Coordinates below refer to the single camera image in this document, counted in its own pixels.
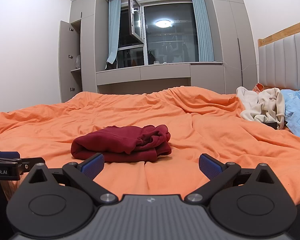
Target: window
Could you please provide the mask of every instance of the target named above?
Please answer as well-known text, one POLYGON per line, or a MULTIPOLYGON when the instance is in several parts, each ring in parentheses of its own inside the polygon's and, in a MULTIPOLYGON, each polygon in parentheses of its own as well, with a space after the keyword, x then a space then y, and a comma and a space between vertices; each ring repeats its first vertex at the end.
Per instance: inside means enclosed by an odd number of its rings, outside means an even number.
POLYGON ((118 68, 196 62, 198 37, 191 2, 141 6, 128 0, 120 15, 118 68))

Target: white garment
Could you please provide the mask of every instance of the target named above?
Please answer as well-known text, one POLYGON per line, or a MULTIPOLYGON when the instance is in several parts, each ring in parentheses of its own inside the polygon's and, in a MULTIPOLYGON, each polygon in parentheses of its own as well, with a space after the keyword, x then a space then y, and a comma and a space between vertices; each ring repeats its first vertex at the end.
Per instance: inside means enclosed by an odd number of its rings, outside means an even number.
POLYGON ((257 94, 244 87, 238 87, 237 97, 246 108, 240 114, 243 119, 261 123, 277 122, 278 128, 283 128, 285 103, 279 88, 269 88, 257 94))

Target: white cable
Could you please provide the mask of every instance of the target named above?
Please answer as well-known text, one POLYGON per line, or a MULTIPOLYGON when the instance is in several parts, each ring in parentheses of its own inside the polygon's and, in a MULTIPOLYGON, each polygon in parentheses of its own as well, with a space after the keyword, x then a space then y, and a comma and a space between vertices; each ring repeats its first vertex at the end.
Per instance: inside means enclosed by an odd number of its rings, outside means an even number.
POLYGON ((228 67, 231 67, 231 68, 235 68, 235 69, 238 69, 238 70, 241 70, 241 71, 244 71, 247 67, 249 67, 249 66, 252 66, 252 65, 256 65, 256 66, 258 66, 259 64, 250 64, 250 65, 248 65, 248 66, 246 66, 244 69, 240 69, 240 68, 236 68, 236 67, 232 67, 232 66, 230 66, 228 63, 226 63, 224 60, 222 60, 222 59, 220 59, 220 60, 216 60, 216 61, 214 61, 214 62, 222 62, 222 63, 224 63, 224 64, 226 64, 228 67))

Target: window pane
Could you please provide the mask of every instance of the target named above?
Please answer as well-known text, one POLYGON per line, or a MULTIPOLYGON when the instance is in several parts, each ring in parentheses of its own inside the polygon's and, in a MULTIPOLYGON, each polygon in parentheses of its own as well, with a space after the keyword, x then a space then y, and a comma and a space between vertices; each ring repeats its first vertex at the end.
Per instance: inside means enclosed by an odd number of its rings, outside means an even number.
POLYGON ((129 30, 129 10, 125 9, 120 14, 120 30, 119 30, 119 48, 142 44, 135 37, 130 35, 129 30))
POLYGON ((118 68, 143 66, 143 47, 119 50, 117 54, 118 68))
POLYGON ((148 63, 199 61, 192 3, 145 6, 148 63))
POLYGON ((136 0, 133 0, 133 9, 134 9, 134 14, 133 14, 133 24, 134 24, 134 32, 141 36, 141 16, 140 16, 140 7, 136 0))

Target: orange bedsheet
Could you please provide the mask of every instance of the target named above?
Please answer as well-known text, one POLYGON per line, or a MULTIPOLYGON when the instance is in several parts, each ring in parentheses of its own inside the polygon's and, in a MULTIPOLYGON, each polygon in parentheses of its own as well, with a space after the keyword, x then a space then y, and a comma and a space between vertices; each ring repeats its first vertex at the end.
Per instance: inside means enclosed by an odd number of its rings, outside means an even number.
POLYGON ((208 179, 198 168, 201 153, 243 168, 268 163, 289 194, 300 202, 300 138, 243 120, 235 95, 197 87, 179 87, 150 95, 102 95, 82 92, 70 101, 0 113, 0 150, 21 157, 42 156, 50 168, 73 161, 71 142, 106 126, 158 126, 171 133, 172 154, 156 163, 106 163, 95 178, 122 194, 181 194, 208 179))

